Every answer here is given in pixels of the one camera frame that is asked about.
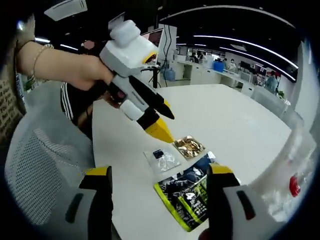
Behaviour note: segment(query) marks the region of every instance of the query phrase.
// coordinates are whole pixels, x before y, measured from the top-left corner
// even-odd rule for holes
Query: bracelet
[[[54,48],[54,46],[52,44],[46,44],[46,45],[42,46],[42,48],[39,50],[38,54],[34,58],[33,69],[31,70],[31,80],[35,79],[36,62],[37,62],[39,56],[41,55],[41,53],[43,53],[43,51],[46,49],[53,49],[53,48]]]

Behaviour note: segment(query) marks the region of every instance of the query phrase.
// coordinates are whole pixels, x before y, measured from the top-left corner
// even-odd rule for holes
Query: yellow tip
[[[156,51],[152,51],[149,55],[147,55],[143,60],[142,60],[142,63],[145,64],[149,58],[151,58],[153,55],[157,54]]]
[[[232,170],[227,166],[210,163],[213,174],[233,174]]]
[[[172,137],[167,125],[161,118],[149,126],[145,132],[150,136],[169,144],[174,141],[174,138]]]
[[[107,175],[107,166],[90,168],[85,171],[85,175],[105,176]]]
[[[170,104],[167,100],[164,100],[164,104],[167,105],[168,108],[170,108]]]

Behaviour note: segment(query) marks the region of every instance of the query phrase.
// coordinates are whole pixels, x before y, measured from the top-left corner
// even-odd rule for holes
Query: black and yellow package
[[[212,152],[191,167],[154,185],[167,209],[190,232],[207,218],[207,169],[215,161]]]

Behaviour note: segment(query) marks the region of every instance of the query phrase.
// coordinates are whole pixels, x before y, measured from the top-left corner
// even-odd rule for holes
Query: ceiling light
[[[23,21],[19,20],[17,25],[16,25],[16,28],[19,29],[20,31],[23,31],[25,29],[25,24]]]
[[[247,49],[244,46],[239,46],[239,45],[235,45],[235,44],[230,44],[232,47],[234,47],[235,49],[241,50],[241,51],[247,51]]]
[[[43,39],[43,38],[40,38],[40,37],[36,37],[35,40],[36,40],[37,42],[50,43],[50,40],[48,40],[48,39]]]
[[[287,75],[287,76],[288,76],[289,78],[291,78],[293,81],[295,81],[295,82],[297,81],[293,76],[291,76],[290,74],[288,74],[288,73],[285,72],[284,70],[280,69],[279,67],[277,67],[277,66],[273,65],[272,63],[270,63],[270,62],[268,62],[268,61],[265,61],[265,60],[263,60],[263,59],[261,59],[261,58],[259,58],[259,57],[250,55],[250,54],[245,53],[245,52],[242,52],[242,51],[237,51],[237,50],[233,50],[233,49],[230,49],[230,48],[222,47],[222,46],[221,46],[220,48],[221,48],[221,49],[225,49],[225,50],[229,50],[229,51],[234,51],[234,52],[236,52],[236,53],[244,54],[244,55],[250,56],[250,57],[252,57],[252,58],[258,59],[258,60],[260,60],[260,61],[262,61],[262,62],[264,62],[264,63],[266,63],[266,64],[269,64],[270,66],[274,67],[275,69],[278,69],[279,71],[283,72],[285,75]]]
[[[240,43],[244,43],[244,44],[249,44],[252,46],[255,46],[257,48],[261,48],[263,50],[268,51],[269,53],[272,53],[276,56],[278,56],[279,58],[285,60],[287,63],[291,64],[292,66],[294,66],[296,69],[298,69],[299,67],[294,64],[292,61],[290,61],[289,59],[285,58],[284,56],[280,55],[279,53],[276,53],[275,51],[272,51],[268,48],[265,48],[263,46],[260,46],[258,44],[254,44],[252,42],[248,42],[248,41],[243,41],[243,40],[239,40],[239,39],[234,39],[234,38],[230,38],[230,37],[225,37],[225,36],[208,36],[208,35],[194,35],[194,37],[200,37],[200,38],[215,38],[215,39],[226,39],[226,40],[232,40],[232,41],[236,41],[236,42],[240,42]]]
[[[270,12],[267,12],[267,11],[264,11],[264,10],[260,10],[260,9],[257,9],[257,8],[253,8],[253,7],[248,7],[248,6],[237,6],[237,5],[212,5],[212,6],[201,6],[201,7],[195,7],[195,8],[190,8],[190,9],[187,9],[187,10],[182,10],[182,11],[179,11],[177,13],[174,13],[174,14],[171,14],[171,15],[168,15],[166,17],[163,17],[159,20],[159,22],[161,23],[162,21],[168,19],[168,18],[172,18],[172,17],[175,17],[177,15],[180,15],[180,14],[185,14],[185,13],[190,13],[190,12],[193,12],[193,11],[198,11],[198,10],[204,10],[204,9],[240,9],[240,10],[249,10],[249,11],[253,11],[253,12],[258,12],[258,13],[261,13],[261,14],[264,14],[264,15],[268,15],[272,18],[275,18],[275,19],[278,19],[280,20],[281,22],[285,23],[285,24],[288,24],[289,26],[291,26],[292,28],[296,28],[294,25],[292,25],[290,22],[288,22],[287,20],[275,15],[275,14],[272,14]]]
[[[60,44],[60,46],[61,46],[61,47],[68,48],[68,49],[73,49],[73,50],[77,50],[77,51],[78,51],[77,48],[74,48],[74,47],[72,47],[72,46],[67,46],[67,45],[64,45],[64,44]]]

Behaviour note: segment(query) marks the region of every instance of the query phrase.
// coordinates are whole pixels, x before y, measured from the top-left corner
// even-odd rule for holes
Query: cable
[[[170,30],[170,26],[168,26],[169,28],[169,36],[170,36],[170,43],[169,43],[169,46],[165,52],[165,49],[166,49],[166,45],[167,45],[167,40],[168,40],[168,36],[167,36],[167,32],[166,32],[166,25],[163,26],[163,29],[164,29],[164,34],[165,34],[165,43],[164,43],[164,47],[163,47],[163,53],[164,53],[164,62],[162,64],[162,66],[159,68],[158,72],[156,73],[158,75],[158,73],[164,68],[164,71],[163,71],[163,77],[164,77],[164,81],[165,81],[165,85],[166,87],[168,87],[168,83],[167,83],[167,80],[166,80],[166,77],[165,77],[165,72],[166,72],[166,64],[168,62],[168,53],[169,53],[169,48],[171,46],[171,43],[172,43],[172,36],[171,36],[171,30]],[[154,76],[152,76],[149,80],[148,83],[150,83],[152,81],[152,79],[154,78]]]
[[[167,45],[167,39],[168,39],[167,32],[166,32],[166,25],[163,25],[163,29],[164,29],[164,34],[165,34],[165,44],[164,44],[164,47],[163,47],[164,62],[163,62],[162,67],[164,67],[163,78],[164,78],[165,86],[168,87],[167,80],[166,80],[166,77],[165,77],[165,73],[166,73],[166,68],[167,68],[167,55],[168,55],[168,51],[169,51],[170,45],[168,46],[168,49],[165,52],[166,45]]]

